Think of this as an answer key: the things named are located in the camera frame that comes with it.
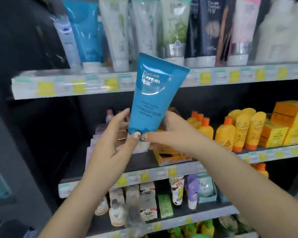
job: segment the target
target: forearm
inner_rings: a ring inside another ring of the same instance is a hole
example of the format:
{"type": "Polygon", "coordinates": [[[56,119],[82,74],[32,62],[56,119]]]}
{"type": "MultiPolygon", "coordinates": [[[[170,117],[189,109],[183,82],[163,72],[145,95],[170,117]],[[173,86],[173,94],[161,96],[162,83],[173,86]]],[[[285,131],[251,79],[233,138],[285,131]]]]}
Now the forearm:
{"type": "Polygon", "coordinates": [[[83,238],[95,210],[106,195],[110,184],[97,172],[86,172],[60,208],[48,222],[39,238],[83,238]]]}
{"type": "Polygon", "coordinates": [[[298,237],[297,200],[214,140],[199,136],[195,146],[195,158],[262,237],[298,237]]]}

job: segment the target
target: person's right hand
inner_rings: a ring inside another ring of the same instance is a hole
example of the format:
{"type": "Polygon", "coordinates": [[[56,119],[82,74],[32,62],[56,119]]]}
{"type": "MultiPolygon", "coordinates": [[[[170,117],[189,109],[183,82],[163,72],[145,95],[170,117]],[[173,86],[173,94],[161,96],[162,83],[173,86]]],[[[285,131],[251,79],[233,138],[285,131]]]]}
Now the person's right hand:
{"type": "Polygon", "coordinates": [[[206,136],[174,112],[167,111],[163,123],[166,132],[147,132],[141,139],[151,142],[151,148],[155,148],[156,144],[164,144],[181,153],[194,156],[198,145],[203,143],[203,137],[206,136]]]}

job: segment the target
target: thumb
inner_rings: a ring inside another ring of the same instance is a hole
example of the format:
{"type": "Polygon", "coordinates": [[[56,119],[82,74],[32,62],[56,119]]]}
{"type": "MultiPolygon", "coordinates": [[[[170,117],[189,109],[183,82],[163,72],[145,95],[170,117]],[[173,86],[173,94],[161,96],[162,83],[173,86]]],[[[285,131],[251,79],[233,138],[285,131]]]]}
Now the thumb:
{"type": "Polygon", "coordinates": [[[126,143],[123,144],[123,147],[119,150],[117,154],[115,154],[115,156],[117,156],[118,159],[124,157],[128,157],[129,159],[140,140],[140,136],[141,133],[139,131],[134,132],[133,134],[128,136],[126,143]]]}
{"type": "Polygon", "coordinates": [[[172,145],[172,131],[166,132],[147,132],[141,136],[141,140],[171,146],[172,145]]]}

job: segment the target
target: light blue tube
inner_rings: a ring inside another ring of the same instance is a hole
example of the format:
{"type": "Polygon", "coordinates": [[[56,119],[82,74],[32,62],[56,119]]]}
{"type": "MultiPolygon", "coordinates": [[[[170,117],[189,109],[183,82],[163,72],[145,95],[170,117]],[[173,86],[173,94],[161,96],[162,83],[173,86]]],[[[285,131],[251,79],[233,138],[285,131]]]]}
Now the light blue tube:
{"type": "Polygon", "coordinates": [[[136,90],[128,132],[157,131],[190,69],[139,53],[136,90]]]}
{"type": "Polygon", "coordinates": [[[82,62],[100,62],[98,52],[98,3],[84,0],[62,0],[73,28],[82,62]]]}

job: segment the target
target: hand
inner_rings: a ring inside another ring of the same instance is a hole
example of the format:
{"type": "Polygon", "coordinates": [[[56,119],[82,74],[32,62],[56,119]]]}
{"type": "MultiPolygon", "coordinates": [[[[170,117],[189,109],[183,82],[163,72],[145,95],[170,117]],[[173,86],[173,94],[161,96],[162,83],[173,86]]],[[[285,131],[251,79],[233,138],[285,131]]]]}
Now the hand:
{"type": "Polygon", "coordinates": [[[167,111],[163,123],[166,132],[147,132],[141,136],[143,141],[151,142],[149,149],[164,144],[194,157],[196,147],[202,144],[205,136],[174,112],[167,111]]]}
{"type": "Polygon", "coordinates": [[[123,147],[117,151],[118,130],[127,129],[128,123],[123,120],[128,116],[129,108],[113,117],[100,139],[95,144],[87,166],[87,172],[99,172],[102,179],[109,181],[111,186],[124,172],[128,161],[140,139],[140,132],[135,132],[126,139],[123,147]]]}

